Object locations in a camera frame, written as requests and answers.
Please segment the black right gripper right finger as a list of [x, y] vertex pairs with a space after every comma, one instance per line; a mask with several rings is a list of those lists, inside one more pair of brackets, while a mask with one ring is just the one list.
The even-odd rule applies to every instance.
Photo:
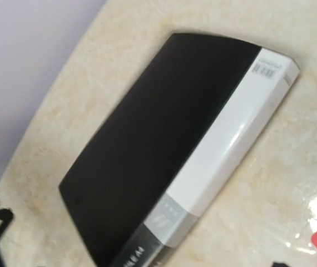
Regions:
[[272, 267], [289, 267], [289, 265], [281, 262], [273, 262]]

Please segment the black clip folder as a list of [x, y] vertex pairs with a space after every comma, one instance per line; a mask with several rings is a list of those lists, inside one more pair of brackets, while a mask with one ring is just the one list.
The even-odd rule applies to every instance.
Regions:
[[59, 185], [97, 266], [161, 266], [296, 81], [294, 59], [253, 43], [175, 32]]

